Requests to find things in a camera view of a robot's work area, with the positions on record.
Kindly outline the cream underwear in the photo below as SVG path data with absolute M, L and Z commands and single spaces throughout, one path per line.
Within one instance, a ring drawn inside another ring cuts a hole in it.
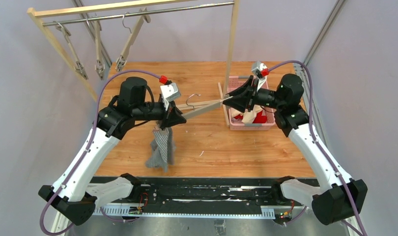
M 243 123 L 265 123 L 267 118 L 264 116 L 263 109 L 254 105 L 254 109 L 251 112 L 246 111 L 243 115 L 240 116 L 240 119 Z

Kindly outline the red underwear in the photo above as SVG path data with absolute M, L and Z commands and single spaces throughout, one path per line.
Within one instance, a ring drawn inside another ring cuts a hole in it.
M 266 123 L 268 120 L 265 112 L 260 110 L 253 110 L 251 112 L 239 112 L 238 110 L 231 109 L 231 121 L 232 122 L 239 122 L 244 124 L 263 124 Z

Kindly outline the striped grey underwear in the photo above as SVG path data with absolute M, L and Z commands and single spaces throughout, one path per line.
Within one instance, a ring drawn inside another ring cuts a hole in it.
M 147 168 L 161 168 L 167 172 L 170 165 L 174 165 L 174 151 L 176 149 L 171 127 L 152 131 L 154 139 L 150 143 L 151 156 L 145 162 Z

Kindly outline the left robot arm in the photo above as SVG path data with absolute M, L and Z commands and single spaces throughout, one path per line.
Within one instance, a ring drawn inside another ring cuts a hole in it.
M 127 173 L 96 187 L 89 186 L 105 157 L 130 129 L 149 121 L 157 121 L 161 129 L 186 122 L 175 104 L 181 96 L 177 84 L 164 78 L 160 83 L 158 101 L 147 102 L 147 81 L 127 78 L 119 94 L 98 113 L 84 146 L 64 174 L 54 184 L 40 188 L 39 196 L 74 225 L 83 224 L 98 208 L 115 200 L 138 198 L 141 182 Z

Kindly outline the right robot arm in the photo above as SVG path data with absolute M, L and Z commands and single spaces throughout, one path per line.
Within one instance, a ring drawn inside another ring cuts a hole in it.
M 291 176 L 279 178 L 272 186 L 273 199 L 278 203 L 293 200 L 310 207 L 324 225 L 359 215 L 368 187 L 339 166 L 319 138 L 310 116 L 300 105 L 304 93 L 301 78 L 286 74 L 276 90 L 258 88 L 257 81 L 250 76 L 225 95 L 223 104 L 240 112 L 251 111 L 254 105 L 275 109 L 277 127 L 299 148 L 318 182 L 315 187 Z

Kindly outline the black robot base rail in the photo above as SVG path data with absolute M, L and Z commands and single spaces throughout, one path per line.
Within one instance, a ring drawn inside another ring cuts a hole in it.
M 279 219 L 298 215 L 298 201 L 275 200 L 275 178 L 140 177 L 140 192 L 97 209 L 94 215 Z

